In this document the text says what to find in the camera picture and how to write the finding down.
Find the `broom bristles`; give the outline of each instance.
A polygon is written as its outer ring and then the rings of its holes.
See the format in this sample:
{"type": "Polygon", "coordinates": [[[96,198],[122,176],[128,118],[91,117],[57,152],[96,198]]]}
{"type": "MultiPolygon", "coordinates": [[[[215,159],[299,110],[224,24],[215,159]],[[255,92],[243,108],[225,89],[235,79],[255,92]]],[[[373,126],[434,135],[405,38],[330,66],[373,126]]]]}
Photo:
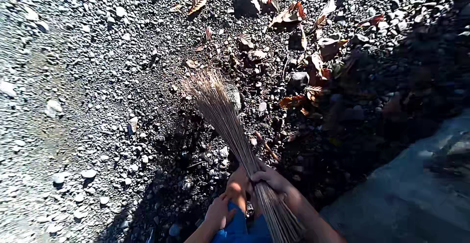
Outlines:
{"type": "MultiPolygon", "coordinates": [[[[244,135],[243,125],[230,102],[219,73],[197,73],[183,82],[185,91],[192,95],[203,116],[226,141],[248,177],[260,170],[257,157],[251,151],[244,135]]],[[[284,200],[266,183],[254,187],[256,197],[265,216],[269,232],[275,243],[297,242],[303,227],[287,207],[284,200]]]]}

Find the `leg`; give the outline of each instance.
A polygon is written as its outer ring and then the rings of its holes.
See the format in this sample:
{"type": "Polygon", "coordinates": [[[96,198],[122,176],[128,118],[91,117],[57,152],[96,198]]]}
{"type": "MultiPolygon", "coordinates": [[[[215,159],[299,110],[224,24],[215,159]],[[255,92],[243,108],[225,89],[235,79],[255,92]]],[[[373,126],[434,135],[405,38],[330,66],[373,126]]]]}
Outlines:
{"type": "Polygon", "coordinates": [[[242,166],[239,166],[238,169],[230,175],[230,178],[228,178],[227,188],[225,190],[230,201],[236,204],[245,215],[246,191],[249,185],[250,181],[246,176],[245,169],[242,166]]]}

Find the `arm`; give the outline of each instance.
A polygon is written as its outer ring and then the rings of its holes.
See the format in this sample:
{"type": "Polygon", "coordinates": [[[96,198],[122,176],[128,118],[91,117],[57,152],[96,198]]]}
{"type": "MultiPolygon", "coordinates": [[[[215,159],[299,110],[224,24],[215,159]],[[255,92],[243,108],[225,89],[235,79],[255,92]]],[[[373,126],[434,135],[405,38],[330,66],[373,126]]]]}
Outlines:
{"type": "Polygon", "coordinates": [[[228,211],[228,197],[223,193],[209,206],[204,222],[194,231],[185,243],[209,243],[218,230],[225,228],[236,213],[228,211]]]}
{"type": "Polygon", "coordinates": [[[285,194],[285,203],[305,226],[305,240],[313,243],[344,243],[342,238],[323,220],[308,200],[281,174],[260,161],[262,171],[258,171],[251,180],[265,180],[276,192],[285,194]]]}

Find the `hand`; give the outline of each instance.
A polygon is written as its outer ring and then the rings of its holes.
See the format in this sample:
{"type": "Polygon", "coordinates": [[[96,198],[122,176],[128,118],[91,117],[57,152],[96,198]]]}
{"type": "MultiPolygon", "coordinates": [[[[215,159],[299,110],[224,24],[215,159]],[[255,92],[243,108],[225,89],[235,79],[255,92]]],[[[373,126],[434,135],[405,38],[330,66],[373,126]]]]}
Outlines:
{"type": "Polygon", "coordinates": [[[226,193],[223,193],[221,196],[214,199],[214,202],[212,202],[207,210],[204,222],[215,231],[225,228],[235,216],[236,209],[232,209],[228,212],[227,205],[228,196],[226,193]]]}
{"type": "Polygon", "coordinates": [[[261,168],[261,171],[255,172],[255,174],[251,175],[251,180],[253,182],[265,180],[274,191],[280,194],[287,193],[291,188],[293,188],[292,184],[288,180],[286,180],[274,169],[266,166],[264,162],[258,160],[258,164],[261,168]]]}

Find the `person's right hand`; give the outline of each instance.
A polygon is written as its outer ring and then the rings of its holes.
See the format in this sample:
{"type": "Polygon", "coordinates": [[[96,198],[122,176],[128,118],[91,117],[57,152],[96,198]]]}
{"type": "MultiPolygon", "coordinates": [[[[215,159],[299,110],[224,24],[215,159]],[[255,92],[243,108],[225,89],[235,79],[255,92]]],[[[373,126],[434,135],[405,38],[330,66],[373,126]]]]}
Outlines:
{"type": "Polygon", "coordinates": [[[251,180],[253,182],[259,182],[260,180],[265,180],[274,191],[278,193],[287,193],[289,189],[293,186],[292,184],[286,180],[281,174],[279,174],[274,169],[266,166],[264,162],[258,160],[259,167],[261,171],[255,172],[255,174],[251,175],[251,180]]]}

